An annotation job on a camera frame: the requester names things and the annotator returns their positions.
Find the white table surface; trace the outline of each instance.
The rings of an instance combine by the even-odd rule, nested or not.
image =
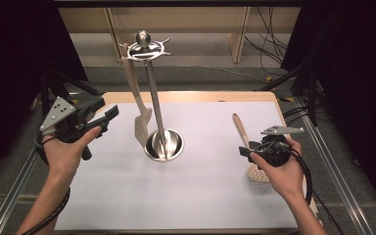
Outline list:
[[[161,103],[164,127],[185,141],[181,155],[167,163],[150,160],[134,137],[136,104],[117,106],[109,130],[89,145],[93,158],[81,163],[56,230],[297,230],[270,184],[247,176],[250,163],[239,154],[243,142],[232,119],[236,113],[249,139],[260,141],[261,130],[282,125],[277,104]],[[157,130],[154,114],[149,130]]]

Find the black cable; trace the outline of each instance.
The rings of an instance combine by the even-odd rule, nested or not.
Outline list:
[[[307,106],[298,107],[298,108],[295,108],[295,109],[292,109],[290,111],[287,111],[287,112],[283,113],[282,116],[283,116],[283,118],[286,118],[286,117],[288,117],[288,116],[290,116],[292,114],[295,114],[296,111],[302,112],[303,110],[306,110],[306,109],[307,109]]]
[[[319,198],[315,191],[313,191],[313,196],[315,196],[316,200],[319,201],[320,205],[325,209],[326,213],[328,213],[328,216],[331,218],[332,222],[335,224],[340,234],[344,235],[344,231],[342,230],[341,226],[338,224],[337,220],[335,220],[332,213],[328,210],[328,208],[325,206],[325,204],[322,202],[322,200]]]
[[[259,8],[259,7],[258,7],[258,13],[260,14],[260,17],[261,17],[261,20],[263,21],[264,27],[265,27],[266,30],[267,30],[266,37],[264,38],[264,40],[263,40],[263,44],[261,45],[261,49],[263,50],[264,45],[265,45],[265,42],[268,40],[268,39],[267,39],[267,36],[270,35],[270,28],[269,28],[269,26],[267,26],[267,23],[266,23],[266,21],[264,20],[264,17],[263,17],[263,15],[261,14],[261,11],[260,11],[260,8]],[[272,17],[272,10],[271,10],[271,8],[269,8],[269,19],[270,19],[270,25],[271,25],[271,17]],[[279,58],[279,55],[278,55],[278,54],[277,54],[277,59],[276,59],[275,61],[276,61],[277,63],[281,64],[281,59]],[[262,51],[260,51],[260,66],[261,66],[261,68],[262,68],[265,72],[267,72],[267,73],[269,73],[269,74],[273,74],[273,75],[283,75],[283,74],[279,74],[279,73],[275,73],[275,72],[268,71],[268,70],[263,66],[263,63],[262,63]]]
[[[281,42],[277,37],[276,35],[274,35],[274,32],[273,32],[273,23],[272,23],[272,19],[273,19],[273,11],[274,11],[274,8],[273,7],[270,7],[269,9],[269,16],[270,16],[270,36],[271,38],[273,39],[273,42],[274,42],[274,46],[277,48],[277,50],[279,50],[279,53],[282,55],[282,58],[284,58],[281,50],[279,47],[282,47],[284,49],[287,48],[287,45],[284,44],[283,42]]]
[[[327,112],[317,112],[316,113],[317,115],[322,115],[322,114],[328,114]],[[291,119],[291,120],[288,120],[287,122],[286,122],[286,125],[290,125],[290,124],[292,124],[295,120],[297,120],[297,119],[299,119],[299,118],[303,118],[303,117],[305,117],[305,116],[308,116],[309,115],[309,113],[304,113],[304,114],[302,114],[302,115],[299,115],[298,117],[295,117],[295,118],[293,118],[293,119]],[[318,119],[320,119],[320,120],[322,120],[322,121],[325,121],[325,122],[332,122],[331,120],[327,120],[327,119],[324,119],[324,118],[321,118],[321,117],[319,117],[319,116],[315,116],[316,118],[318,118]]]
[[[27,230],[23,235],[32,235],[41,230],[43,227],[47,226],[51,221],[53,221],[66,207],[67,202],[70,198],[70,188],[66,193],[66,196],[61,201],[60,205],[56,208],[54,212],[52,212],[46,219],[42,222],[38,223],[37,225],[33,226],[31,229]]]
[[[290,113],[288,113],[287,115],[285,115],[284,118],[288,118],[288,117],[290,117],[290,116],[292,116],[292,115],[295,115],[295,114],[298,114],[298,113],[304,112],[305,110],[307,110],[307,108],[306,108],[306,109],[301,109],[301,110],[295,110],[295,111],[290,112]]]
[[[271,52],[269,51],[266,51],[264,49],[262,49],[261,47],[258,47],[255,43],[253,43],[247,36],[244,37],[250,44],[252,44],[252,46],[254,48],[256,48],[258,51],[264,53],[266,56],[270,57],[271,59],[273,59],[273,61],[276,61],[277,63],[280,64],[280,61],[278,61],[278,59],[275,57],[275,55],[273,55]]]
[[[289,80],[290,78],[296,76],[298,72],[301,70],[301,66],[297,66],[296,68],[286,72],[285,74],[281,75],[280,77],[277,77],[274,81],[269,82],[267,85],[259,89],[258,91],[270,91],[283,82]]]
[[[46,157],[45,152],[44,152],[44,144],[53,140],[53,139],[56,139],[56,138],[57,137],[55,137],[55,136],[51,137],[51,138],[45,140],[44,142],[42,142],[42,144],[40,144],[41,139],[42,139],[42,132],[41,132],[41,130],[38,129],[36,140],[35,140],[34,144],[35,144],[36,151],[38,152],[39,156],[41,157],[41,160],[44,163],[46,163],[47,165],[48,165],[48,160],[47,160],[47,157]],[[43,227],[47,226],[51,221],[53,221],[63,211],[63,209],[66,207],[66,204],[67,204],[67,202],[69,201],[69,198],[70,198],[70,191],[71,191],[71,189],[69,187],[69,190],[67,191],[66,196],[63,198],[63,200],[57,206],[57,208],[50,215],[48,215],[47,218],[45,218],[40,223],[38,223],[37,225],[35,225],[32,228],[30,228],[29,230],[27,230],[25,233],[23,233],[23,235],[35,234],[36,232],[41,230]]]
[[[258,35],[259,35],[261,38],[264,38],[264,36],[261,35],[259,32],[258,32]],[[273,37],[276,38],[276,40],[277,40],[279,43],[281,43],[281,44],[278,45],[278,46],[280,46],[280,47],[283,48],[283,49],[286,49],[286,48],[287,48],[287,45],[284,44],[283,42],[279,41],[279,39],[277,39],[277,37],[276,37],[274,34],[273,34]],[[272,43],[272,44],[275,44],[275,43],[276,43],[275,41],[271,41],[271,40],[269,40],[269,39],[267,39],[267,41],[270,42],[270,43]]]
[[[303,112],[303,111],[304,111],[304,110],[301,110],[301,111],[294,111],[294,112],[292,112],[292,113],[289,113],[289,115],[288,115],[287,117],[285,117],[285,118],[288,118],[288,117],[290,117],[290,116],[292,116],[292,115],[295,115],[295,114],[301,113],[301,112]],[[293,118],[293,119],[291,119],[291,120],[289,120],[289,121],[287,121],[287,122],[292,123],[292,122],[294,122],[295,120],[297,120],[297,119],[299,119],[299,118],[302,118],[302,117],[305,117],[305,116],[307,116],[307,113],[300,114],[298,117],[295,117],[295,118]]]
[[[299,165],[302,168],[302,171],[304,172],[304,176],[305,176],[305,179],[306,179],[306,196],[305,196],[305,199],[306,199],[307,204],[310,205],[310,200],[312,198],[313,189],[312,189],[312,175],[310,174],[309,167],[307,167],[307,164],[305,163],[301,154],[298,153],[298,151],[296,151],[294,149],[288,149],[288,148],[283,148],[283,149],[286,150],[287,152],[289,152],[298,161]]]
[[[260,14],[261,20],[263,21],[264,27],[265,27],[265,29],[266,29],[266,31],[267,31],[267,34],[266,34],[266,37],[264,37],[264,40],[265,40],[265,41],[269,41],[269,40],[267,39],[267,35],[270,35],[272,41],[269,41],[269,42],[272,42],[272,43],[273,43],[273,47],[274,47],[274,51],[275,51],[275,53],[276,53],[276,55],[277,55],[277,59],[281,62],[282,59],[280,59],[278,53],[280,53],[280,55],[282,56],[282,58],[283,58],[283,54],[282,54],[282,52],[281,52],[281,50],[280,50],[278,44],[276,43],[276,39],[277,39],[277,38],[274,36],[274,33],[273,33],[273,23],[272,23],[272,19],[273,19],[273,8],[272,8],[272,7],[269,7],[269,8],[268,8],[268,16],[269,16],[269,22],[268,22],[268,25],[267,25],[267,23],[265,22],[264,17],[262,16],[262,13],[261,13],[259,7],[258,7],[258,13]]]

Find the wire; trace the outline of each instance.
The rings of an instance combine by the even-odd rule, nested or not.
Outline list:
[[[258,33],[258,35],[259,35],[261,38],[264,38],[264,36],[261,35],[261,33]],[[273,37],[276,38],[276,41],[280,43],[280,45],[278,45],[279,47],[281,47],[281,48],[283,48],[283,49],[287,49],[287,46],[288,46],[288,45],[286,45],[286,44],[284,44],[283,42],[281,42],[281,41],[280,41],[280,40],[279,40],[274,34],[273,34]],[[276,43],[276,41],[271,41],[271,40],[269,40],[269,39],[267,39],[267,41],[270,42],[270,43],[273,43],[273,44]]]
[[[53,139],[57,139],[57,137],[56,137],[56,136],[53,136],[53,137],[51,137],[51,138],[45,140],[44,142],[42,142],[41,145],[44,146],[44,144],[46,144],[47,142],[50,142],[50,141],[53,140]]]
[[[272,8],[272,7],[269,7],[269,23],[268,23],[268,24],[266,23],[266,20],[265,20],[264,17],[262,16],[259,7],[258,7],[258,13],[259,13],[259,15],[260,15],[260,17],[261,17],[261,20],[263,21],[264,27],[266,28],[266,36],[262,36],[262,35],[260,34],[260,36],[264,39],[264,40],[263,40],[263,43],[262,43],[262,45],[261,45],[261,48],[258,47],[258,46],[256,46],[254,43],[252,43],[252,42],[249,40],[249,38],[247,38],[247,37],[245,37],[245,38],[246,38],[246,40],[249,41],[249,42],[250,42],[250,43],[251,43],[256,49],[258,49],[258,50],[260,51],[260,59],[259,59],[259,61],[260,61],[260,66],[261,66],[261,68],[262,68],[265,72],[267,72],[267,73],[269,73],[269,74],[273,74],[273,75],[284,75],[284,74],[279,74],[279,73],[275,73],[275,72],[268,71],[268,70],[263,66],[263,64],[262,64],[262,54],[264,53],[264,54],[266,54],[267,56],[269,56],[271,59],[273,59],[276,63],[278,63],[279,65],[281,65],[282,60],[283,60],[283,59],[282,59],[282,58],[283,58],[283,53],[281,52],[281,49],[279,48],[279,47],[281,47],[281,46],[279,46],[279,45],[277,44],[277,42],[276,42],[276,40],[277,40],[277,41],[279,41],[279,40],[277,39],[277,37],[274,36],[274,34],[273,34],[273,32],[272,32],[272,30],[273,30],[273,23],[272,23],[272,18],[273,18],[273,8]],[[272,54],[272,53],[270,53],[270,52],[264,50],[264,45],[265,45],[266,41],[271,42],[271,43],[273,44],[273,46],[274,46],[274,51],[275,51],[275,54],[276,54],[276,55],[274,55],[274,54]]]
[[[319,201],[320,205],[325,209],[326,213],[328,213],[328,216],[331,218],[332,222],[335,224],[337,227],[338,231],[344,235],[344,231],[342,230],[341,226],[338,224],[337,220],[335,220],[334,216],[332,213],[328,210],[328,208],[325,206],[325,204],[320,200],[319,196],[313,191],[313,196]]]
[[[320,115],[320,114],[327,114],[327,113],[326,113],[326,112],[325,112],[325,113],[323,113],[323,112],[322,112],[322,113],[318,112],[318,113],[316,113],[316,114],[317,114],[317,115]],[[309,113],[304,113],[304,114],[302,114],[302,115],[300,115],[300,116],[298,116],[298,117],[295,117],[295,118],[293,118],[293,119],[287,121],[287,122],[286,122],[286,125],[290,125],[290,124],[292,124],[295,120],[297,120],[297,119],[299,119],[299,118],[303,118],[303,117],[308,116],[308,115],[309,115]],[[316,118],[318,118],[318,119],[320,119],[320,120],[323,120],[323,121],[326,121],[326,122],[332,122],[332,121],[330,121],[330,120],[320,118],[319,116],[316,116]]]
[[[282,115],[283,115],[283,118],[287,118],[288,116],[291,116],[291,115],[298,113],[298,112],[302,112],[303,110],[307,110],[307,106],[292,109],[288,112],[283,113]]]
[[[306,199],[307,204],[310,205],[310,200],[312,198],[313,189],[312,189],[312,175],[310,174],[309,167],[307,167],[307,164],[305,163],[301,154],[298,153],[298,151],[296,151],[294,149],[284,148],[284,147],[282,147],[282,148],[284,150],[286,150],[287,152],[289,152],[298,161],[299,165],[302,168],[302,171],[304,172],[305,179],[306,179],[306,196],[305,196],[305,199]]]
[[[52,212],[46,219],[42,222],[38,223],[37,225],[33,226],[31,229],[23,233],[23,235],[32,235],[41,230],[43,227],[47,226],[51,221],[53,221],[66,207],[67,202],[70,198],[70,188],[66,193],[66,196],[61,201],[60,205],[56,208],[54,212]]]

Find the black curtain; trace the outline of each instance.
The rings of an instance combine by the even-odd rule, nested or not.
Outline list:
[[[333,120],[376,190],[376,1],[342,1],[337,11],[337,21],[329,28],[335,35],[326,33],[320,38],[327,40],[312,51],[315,60],[308,60],[306,69],[321,82]],[[318,13],[319,9],[300,16],[303,28],[297,24],[295,31],[300,33],[293,35],[293,48],[288,49],[297,52],[298,61],[286,62],[285,67],[294,67],[306,57],[309,48],[305,44],[313,44],[307,43],[312,34],[306,37],[304,32],[313,29],[312,18],[323,18]],[[306,90],[309,79],[298,74],[294,89]]]
[[[87,80],[58,9],[51,1],[0,0],[0,160],[8,155],[48,67]]]

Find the human hand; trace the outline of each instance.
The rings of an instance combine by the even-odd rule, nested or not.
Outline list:
[[[292,149],[296,150],[299,155],[302,154],[302,146],[299,142],[287,138]],[[253,161],[266,173],[273,189],[285,200],[304,196],[303,180],[304,174],[298,161],[291,157],[289,160],[279,166],[273,167],[265,159],[256,153],[250,153]]]
[[[99,135],[101,130],[100,126],[94,127],[74,143],[65,143],[57,138],[45,143],[44,151],[50,174],[74,177],[84,148]],[[51,135],[46,135],[42,142],[51,138]]]

